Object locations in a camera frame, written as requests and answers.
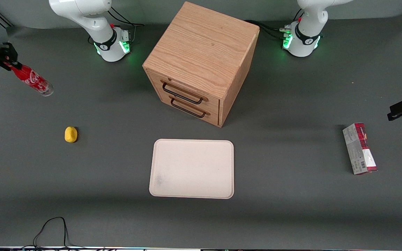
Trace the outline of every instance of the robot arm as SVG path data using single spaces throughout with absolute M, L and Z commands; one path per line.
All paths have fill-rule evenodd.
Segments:
M 112 28 L 102 14 L 111 8 L 112 0 L 49 0 L 59 16 L 80 24 L 94 40 L 97 53 L 108 62 L 120 60 L 129 53 L 129 33 Z
M 110 0 L 49 0 L 49 5 L 57 15 L 80 24 L 98 43 L 109 40 L 113 35 L 110 24 L 103 16 L 86 17 L 108 11 Z
M 297 57 L 310 55 L 316 49 L 319 34 L 328 21 L 328 12 L 325 8 L 351 1 L 353 0 L 297 0 L 305 14 L 300 22 L 295 21 L 285 26 L 285 29 L 294 32 L 287 36 L 284 49 Z

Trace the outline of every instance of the gray tabletop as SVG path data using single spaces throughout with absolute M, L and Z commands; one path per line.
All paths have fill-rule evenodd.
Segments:
M 83 29 L 10 30 L 19 60 L 55 92 L 0 70 L 0 245 L 30 244 L 63 216 L 82 246 L 402 250 L 402 119 L 386 116 L 402 100 L 402 16 L 330 21 L 304 59 L 261 33 L 223 128 L 159 101 L 141 65 L 165 28 L 139 28 L 115 63 Z M 352 174 L 341 130 L 354 122 L 377 173 Z M 152 197 L 159 138 L 233 142 L 234 196 Z M 57 221 L 38 243 L 61 240 Z

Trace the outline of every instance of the red bottle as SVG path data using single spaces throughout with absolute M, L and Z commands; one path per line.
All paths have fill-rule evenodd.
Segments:
M 10 69 L 15 73 L 15 75 L 28 86 L 35 89 L 41 95 L 47 97 L 54 93 L 54 86 L 46 81 L 42 76 L 38 75 L 32 68 L 23 65 L 21 70 L 18 70 L 12 66 Z

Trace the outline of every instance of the red and white box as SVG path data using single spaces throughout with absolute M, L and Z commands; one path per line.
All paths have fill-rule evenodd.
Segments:
M 364 123 L 355 123 L 342 130 L 351 160 L 353 174 L 376 172 L 375 160 L 367 145 Z

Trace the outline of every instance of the wooden cabinet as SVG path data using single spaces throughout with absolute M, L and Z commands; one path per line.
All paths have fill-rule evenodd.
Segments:
M 222 127 L 258 34 L 256 25 L 185 2 L 142 66 L 163 103 Z

